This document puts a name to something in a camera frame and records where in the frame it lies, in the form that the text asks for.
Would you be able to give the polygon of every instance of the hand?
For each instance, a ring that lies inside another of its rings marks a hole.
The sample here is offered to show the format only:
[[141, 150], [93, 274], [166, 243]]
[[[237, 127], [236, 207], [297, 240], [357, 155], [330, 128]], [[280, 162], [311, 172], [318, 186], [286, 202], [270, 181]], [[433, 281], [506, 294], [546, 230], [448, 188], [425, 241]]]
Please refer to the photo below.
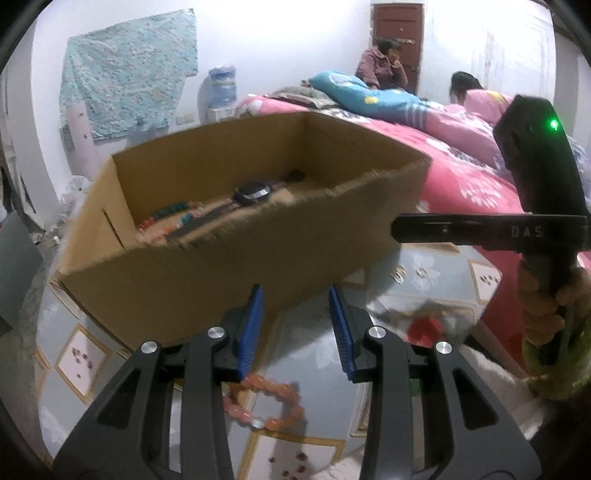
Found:
[[587, 318], [591, 311], [591, 277], [586, 269], [576, 268], [554, 298], [538, 288], [538, 279], [522, 260], [517, 268], [517, 300], [523, 307], [525, 339], [536, 346], [549, 343], [564, 328], [564, 319], [556, 314], [559, 306], [575, 304], [573, 327]]

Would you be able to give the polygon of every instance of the beaded bracelet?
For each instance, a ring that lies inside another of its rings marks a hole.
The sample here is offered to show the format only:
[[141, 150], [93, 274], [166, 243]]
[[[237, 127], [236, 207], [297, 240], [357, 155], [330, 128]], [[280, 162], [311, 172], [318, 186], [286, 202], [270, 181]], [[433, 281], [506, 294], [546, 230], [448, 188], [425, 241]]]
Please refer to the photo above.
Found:
[[143, 232], [148, 227], [152, 226], [155, 221], [162, 220], [170, 215], [174, 215], [175, 213], [182, 212], [183, 210], [188, 210], [189, 208], [196, 208], [197, 205], [195, 202], [180, 202], [175, 203], [169, 207], [161, 208], [157, 212], [154, 212], [150, 217], [146, 218], [142, 223], [139, 224], [138, 230]]
[[[289, 402], [291, 407], [287, 415], [282, 419], [275, 417], [269, 417], [267, 419], [255, 417], [251, 411], [236, 404], [236, 394], [243, 390], [269, 392], [278, 400]], [[304, 409], [300, 406], [300, 395], [292, 386], [266, 380], [262, 375], [258, 374], [248, 374], [242, 383], [231, 384], [230, 393], [223, 398], [223, 408], [228, 415], [241, 423], [250, 424], [257, 430], [266, 428], [272, 432], [278, 432], [279, 430], [296, 426], [298, 422], [304, 419], [305, 414]]]
[[[155, 232], [150, 232], [150, 233], [145, 232], [145, 230], [147, 228], [153, 226], [155, 221], [163, 220], [166, 216], [173, 215], [177, 212], [182, 212], [183, 210], [186, 210], [187, 208], [191, 208], [191, 211], [189, 211], [188, 213], [183, 215], [177, 223], [175, 223], [173, 225], [167, 225], [163, 228], [160, 228], [159, 230], [156, 230]], [[192, 219], [198, 218], [198, 217], [202, 216], [203, 214], [204, 214], [203, 206], [201, 204], [197, 204], [195, 202], [181, 202], [181, 203], [178, 203], [178, 204], [173, 205], [171, 207], [163, 208], [163, 209], [159, 210], [158, 212], [155, 212], [150, 218], [148, 218], [147, 220], [144, 220], [142, 223], [139, 224], [138, 240], [140, 242], [144, 242], [144, 243], [155, 242], [156, 240], [160, 240], [161, 238], [164, 238], [170, 232], [173, 232], [173, 231], [181, 228], [187, 222], [190, 222]]]

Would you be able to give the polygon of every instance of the blue gripper pad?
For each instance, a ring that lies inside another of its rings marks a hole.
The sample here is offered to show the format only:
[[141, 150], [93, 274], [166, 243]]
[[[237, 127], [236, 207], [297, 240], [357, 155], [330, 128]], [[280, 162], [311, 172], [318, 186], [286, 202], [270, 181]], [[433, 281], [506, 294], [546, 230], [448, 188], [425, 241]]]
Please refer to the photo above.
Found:
[[330, 320], [335, 331], [336, 345], [339, 348], [340, 364], [343, 367], [343, 372], [347, 374], [347, 378], [353, 381], [355, 373], [355, 362], [353, 359], [353, 337], [349, 330], [349, 325], [345, 318], [343, 305], [339, 299], [339, 293], [335, 286], [329, 290], [329, 310]]
[[256, 342], [265, 313], [265, 297], [260, 285], [254, 285], [248, 303], [244, 307], [242, 335], [238, 341], [238, 376], [240, 381], [250, 371], [255, 358]]

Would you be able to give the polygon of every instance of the smartwatch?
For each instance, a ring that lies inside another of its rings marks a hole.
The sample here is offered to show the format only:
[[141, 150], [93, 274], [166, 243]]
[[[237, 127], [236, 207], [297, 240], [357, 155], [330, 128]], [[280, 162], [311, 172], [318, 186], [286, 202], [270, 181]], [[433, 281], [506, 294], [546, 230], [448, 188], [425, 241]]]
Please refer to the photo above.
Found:
[[293, 170], [278, 182], [250, 181], [245, 183], [234, 190], [231, 200], [215, 207], [201, 217], [194, 218], [181, 228], [170, 232], [166, 236], [166, 240], [181, 238], [233, 210], [242, 207], [250, 207], [257, 203], [263, 203], [269, 199], [271, 193], [284, 189], [292, 183], [302, 181], [304, 178], [306, 178], [306, 175], [303, 172], [300, 170]]

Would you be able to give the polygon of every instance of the pink jacket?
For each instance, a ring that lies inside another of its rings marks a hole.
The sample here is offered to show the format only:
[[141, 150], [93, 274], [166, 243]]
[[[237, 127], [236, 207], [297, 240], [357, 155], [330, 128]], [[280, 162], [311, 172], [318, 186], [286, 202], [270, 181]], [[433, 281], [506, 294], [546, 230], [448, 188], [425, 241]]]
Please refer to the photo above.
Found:
[[380, 90], [406, 88], [408, 85], [403, 66], [394, 67], [377, 47], [363, 52], [355, 76], [368, 87], [374, 85]]

